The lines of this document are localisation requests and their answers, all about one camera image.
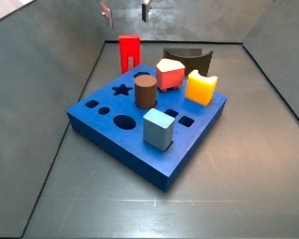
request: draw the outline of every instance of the red block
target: red block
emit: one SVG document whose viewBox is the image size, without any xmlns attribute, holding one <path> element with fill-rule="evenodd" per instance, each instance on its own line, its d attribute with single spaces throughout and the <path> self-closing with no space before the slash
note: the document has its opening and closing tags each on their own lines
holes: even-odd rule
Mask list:
<svg viewBox="0 0 299 239">
<path fill-rule="evenodd" d="M 162 91 L 169 88 L 177 89 L 183 84 L 185 65 L 182 62 L 162 59 L 157 65 L 158 87 Z"/>
<path fill-rule="evenodd" d="M 122 54 L 122 73 L 129 69 L 129 58 L 134 59 L 134 67 L 141 64 L 141 36 L 139 35 L 121 35 L 121 54 Z"/>
</svg>

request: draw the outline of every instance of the toy block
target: toy block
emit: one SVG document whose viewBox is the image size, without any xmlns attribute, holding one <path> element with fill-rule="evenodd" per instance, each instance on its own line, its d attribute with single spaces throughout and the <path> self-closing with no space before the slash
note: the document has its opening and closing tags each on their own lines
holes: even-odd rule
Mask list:
<svg viewBox="0 0 299 239">
<path fill-rule="evenodd" d="M 129 58 L 134 59 L 134 66 L 141 64 L 141 37 L 138 35 L 121 35 L 121 55 L 122 55 L 122 72 L 129 71 Z"/>
<path fill-rule="evenodd" d="M 177 89 L 185 79 L 185 65 L 182 62 L 162 59 L 157 65 L 157 78 L 158 86 L 162 91 L 167 91 L 169 88 Z"/>
<path fill-rule="evenodd" d="M 173 144 L 175 118 L 153 108 L 143 116 L 143 140 L 165 151 Z"/>
<path fill-rule="evenodd" d="M 210 104 L 218 77 L 203 77 L 197 70 L 189 75 L 186 98 L 202 105 Z"/>
<path fill-rule="evenodd" d="M 157 105 L 158 80 L 150 75 L 135 78 L 135 104 L 139 108 L 153 108 Z"/>
<path fill-rule="evenodd" d="M 214 52 L 202 55 L 202 49 L 165 49 L 163 58 L 181 61 L 186 67 L 185 75 L 198 70 L 199 74 L 208 77 Z"/>
<path fill-rule="evenodd" d="M 209 106 L 197 104 L 183 97 L 187 80 L 178 91 L 158 91 L 155 109 L 175 119 L 174 142 L 165 151 L 158 150 L 143 140 L 149 109 L 137 107 L 137 92 L 131 90 L 141 75 L 155 77 L 157 69 L 145 64 L 133 68 L 75 104 L 67 114 L 74 130 L 167 191 L 221 117 L 228 97 L 216 92 Z"/>
</svg>

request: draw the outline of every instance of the brown cylinder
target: brown cylinder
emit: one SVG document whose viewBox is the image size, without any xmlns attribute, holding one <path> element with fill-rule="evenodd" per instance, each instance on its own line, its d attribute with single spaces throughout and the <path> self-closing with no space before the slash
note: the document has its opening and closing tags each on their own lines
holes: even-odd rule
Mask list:
<svg viewBox="0 0 299 239">
<path fill-rule="evenodd" d="M 158 80 L 150 75 L 135 78 L 135 104 L 139 108 L 154 108 L 157 105 Z"/>
</svg>

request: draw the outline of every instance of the circular hole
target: circular hole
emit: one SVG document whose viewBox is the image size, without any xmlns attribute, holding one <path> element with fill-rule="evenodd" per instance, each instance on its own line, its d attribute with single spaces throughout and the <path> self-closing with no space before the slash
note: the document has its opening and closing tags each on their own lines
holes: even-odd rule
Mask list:
<svg viewBox="0 0 299 239">
<path fill-rule="evenodd" d="M 109 107 L 102 107 L 102 108 L 99 109 L 99 114 L 101 114 L 101 115 L 106 115 L 106 114 L 109 114 L 109 112 L 110 112 L 110 108 L 109 108 Z"/>
<path fill-rule="evenodd" d="M 114 121 L 117 126 L 125 130 L 133 130 L 137 127 L 137 122 L 130 116 L 119 115 L 115 117 Z"/>
</svg>

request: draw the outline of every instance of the gray wall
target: gray wall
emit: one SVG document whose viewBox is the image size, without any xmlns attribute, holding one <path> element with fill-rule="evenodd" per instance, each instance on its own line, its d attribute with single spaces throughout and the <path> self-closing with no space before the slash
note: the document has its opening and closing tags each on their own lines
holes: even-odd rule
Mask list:
<svg viewBox="0 0 299 239">
<path fill-rule="evenodd" d="M 299 119 L 299 0 L 277 0 L 244 43 Z"/>
<path fill-rule="evenodd" d="M 22 236 L 103 40 L 92 1 L 36 1 L 0 21 L 0 236 Z"/>
<path fill-rule="evenodd" d="M 110 0 L 115 28 L 98 14 L 103 35 L 138 34 L 142 40 L 242 43 L 273 0 L 166 0 L 153 1 L 150 22 L 141 19 L 142 0 Z"/>
</svg>

